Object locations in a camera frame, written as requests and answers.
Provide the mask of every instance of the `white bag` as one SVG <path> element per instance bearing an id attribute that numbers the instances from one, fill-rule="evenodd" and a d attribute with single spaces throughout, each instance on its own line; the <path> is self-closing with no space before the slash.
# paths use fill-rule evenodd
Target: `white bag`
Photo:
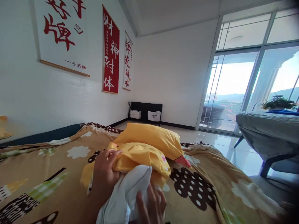
<path id="1" fill-rule="evenodd" d="M 161 111 L 148 111 L 147 118 L 151 121 L 160 121 Z"/>

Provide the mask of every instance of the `dark blue mattress edge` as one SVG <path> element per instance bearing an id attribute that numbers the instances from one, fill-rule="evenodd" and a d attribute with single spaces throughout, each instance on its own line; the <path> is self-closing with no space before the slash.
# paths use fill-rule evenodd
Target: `dark blue mattress edge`
<path id="1" fill-rule="evenodd" d="M 40 142 L 50 142 L 52 140 L 59 140 L 63 138 L 70 137 L 76 134 L 80 129 L 81 124 L 73 124 L 64 128 L 59 128 L 53 131 L 44 132 L 40 134 L 35 134 L 27 136 L 24 138 L 19 138 L 10 142 L 5 142 L 0 144 L 1 148 L 6 148 L 8 146 L 24 145 L 24 144 L 36 144 Z"/>

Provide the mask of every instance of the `yellow pillow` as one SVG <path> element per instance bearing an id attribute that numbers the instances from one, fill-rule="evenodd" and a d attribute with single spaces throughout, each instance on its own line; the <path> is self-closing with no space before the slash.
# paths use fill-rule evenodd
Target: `yellow pillow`
<path id="1" fill-rule="evenodd" d="M 169 177 L 170 167 L 164 154 L 153 146 L 142 143 L 126 143 L 117 147 L 122 150 L 113 164 L 112 169 L 118 171 L 130 171 L 136 165 L 152 166 L 163 177 Z"/>
<path id="2" fill-rule="evenodd" d="M 170 167 L 160 150 L 147 144 L 134 142 L 123 144 L 119 147 L 111 142 L 108 146 L 108 149 L 110 148 L 122 150 L 122 153 L 114 161 L 113 170 L 127 173 L 140 164 L 152 166 L 151 181 L 161 188 L 164 186 L 165 179 L 170 175 Z M 87 164 L 81 174 L 81 183 L 86 189 L 91 184 L 94 163 L 95 161 Z"/>
<path id="3" fill-rule="evenodd" d="M 186 167 L 191 167 L 191 164 L 184 157 L 180 136 L 173 131 L 150 124 L 128 123 L 127 128 L 113 143 L 120 146 L 130 142 L 151 145 L 160 150 L 167 158 Z"/>

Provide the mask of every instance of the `potted plant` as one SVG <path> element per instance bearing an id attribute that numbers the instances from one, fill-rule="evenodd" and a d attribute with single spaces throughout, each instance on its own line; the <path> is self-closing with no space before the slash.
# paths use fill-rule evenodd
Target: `potted plant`
<path id="1" fill-rule="evenodd" d="M 284 110 L 284 109 L 295 109 L 297 106 L 294 101 L 287 100 L 283 95 L 275 95 L 271 100 L 266 100 L 261 104 L 264 110 Z"/>

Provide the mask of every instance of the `hand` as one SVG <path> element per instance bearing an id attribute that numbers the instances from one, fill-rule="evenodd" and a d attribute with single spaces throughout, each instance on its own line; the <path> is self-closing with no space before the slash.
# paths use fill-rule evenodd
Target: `hand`
<path id="1" fill-rule="evenodd" d="M 96 157 L 91 192 L 88 195 L 88 201 L 85 206 L 86 212 L 82 216 L 81 223 L 96 223 L 100 208 L 109 199 L 115 184 L 119 180 L 119 172 L 112 170 L 112 164 L 120 153 L 122 151 L 107 149 Z"/>
<path id="2" fill-rule="evenodd" d="M 155 189 L 152 184 L 147 188 L 149 198 L 148 208 L 144 205 L 142 195 L 137 193 L 137 205 L 142 224 L 163 224 L 166 199 L 162 191 Z"/>
<path id="3" fill-rule="evenodd" d="M 115 184 L 119 180 L 120 173 L 112 170 L 112 165 L 118 154 L 122 151 L 107 149 L 101 152 L 95 160 L 93 168 L 93 183 L 91 194 L 105 199 L 111 196 Z"/>

